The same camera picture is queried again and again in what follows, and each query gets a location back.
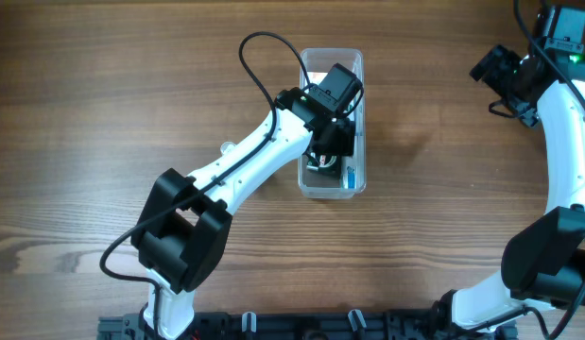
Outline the green white round-logo box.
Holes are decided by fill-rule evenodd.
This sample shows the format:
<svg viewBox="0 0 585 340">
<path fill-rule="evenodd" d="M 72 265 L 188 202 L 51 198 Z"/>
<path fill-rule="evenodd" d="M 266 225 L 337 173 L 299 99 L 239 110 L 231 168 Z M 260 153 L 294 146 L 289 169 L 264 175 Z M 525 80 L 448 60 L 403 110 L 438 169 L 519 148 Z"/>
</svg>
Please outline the green white round-logo box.
<svg viewBox="0 0 585 340">
<path fill-rule="evenodd" d="M 341 158 L 332 155 L 317 155 L 310 153 L 307 156 L 305 168 L 310 173 L 320 174 L 331 178 L 339 178 L 341 175 Z"/>
</svg>

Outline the white blue Hansaplast box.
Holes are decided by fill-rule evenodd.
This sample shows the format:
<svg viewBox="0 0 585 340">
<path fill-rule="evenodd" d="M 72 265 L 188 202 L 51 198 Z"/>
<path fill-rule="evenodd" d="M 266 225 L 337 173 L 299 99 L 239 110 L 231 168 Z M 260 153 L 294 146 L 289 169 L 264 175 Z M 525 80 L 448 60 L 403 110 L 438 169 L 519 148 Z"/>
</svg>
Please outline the white blue Hansaplast box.
<svg viewBox="0 0 585 340">
<path fill-rule="evenodd" d="M 326 76 L 326 72 L 308 72 L 309 84 L 319 84 Z"/>
</svg>

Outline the white glue bottle clear cap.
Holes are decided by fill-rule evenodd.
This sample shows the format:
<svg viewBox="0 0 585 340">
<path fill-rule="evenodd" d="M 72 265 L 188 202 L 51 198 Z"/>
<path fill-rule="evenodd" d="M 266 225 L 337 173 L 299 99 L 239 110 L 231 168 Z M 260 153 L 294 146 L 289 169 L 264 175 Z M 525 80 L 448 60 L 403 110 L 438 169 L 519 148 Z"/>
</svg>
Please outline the white glue bottle clear cap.
<svg viewBox="0 0 585 340">
<path fill-rule="evenodd" d="M 233 151 L 236 148 L 236 143 L 234 142 L 225 142 L 220 147 L 220 152 L 222 155 L 226 155 L 229 152 Z"/>
</svg>

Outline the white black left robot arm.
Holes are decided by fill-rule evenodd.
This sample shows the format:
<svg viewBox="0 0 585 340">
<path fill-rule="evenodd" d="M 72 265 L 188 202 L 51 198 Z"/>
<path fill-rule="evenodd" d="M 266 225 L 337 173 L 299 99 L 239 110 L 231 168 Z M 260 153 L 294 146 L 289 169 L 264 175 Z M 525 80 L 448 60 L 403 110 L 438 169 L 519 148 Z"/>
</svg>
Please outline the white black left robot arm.
<svg viewBox="0 0 585 340">
<path fill-rule="evenodd" d="M 156 179 L 131 235 L 159 288 L 144 312 L 154 335 L 177 339 L 191 325 L 195 292 L 220 262 L 234 214 L 269 177 L 301 157 L 355 159 L 363 80 L 362 69 L 336 63 L 319 82 L 280 92 L 262 124 L 215 161 Z"/>
</svg>

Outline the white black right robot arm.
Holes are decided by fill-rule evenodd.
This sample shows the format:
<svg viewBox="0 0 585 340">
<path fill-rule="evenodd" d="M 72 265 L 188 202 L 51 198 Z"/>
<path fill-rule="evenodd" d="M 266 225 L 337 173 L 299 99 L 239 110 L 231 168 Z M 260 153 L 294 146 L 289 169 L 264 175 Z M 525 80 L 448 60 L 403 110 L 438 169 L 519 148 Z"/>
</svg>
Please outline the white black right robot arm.
<svg viewBox="0 0 585 340">
<path fill-rule="evenodd" d="M 544 214 L 512 237 L 497 272 L 452 290 L 420 319 L 428 338 L 498 339 L 516 319 L 559 310 L 562 335 L 585 306 L 585 9 L 542 4 L 525 27 L 525 55 L 497 45 L 471 70 L 494 90 L 492 114 L 542 128 L 547 160 Z"/>
</svg>

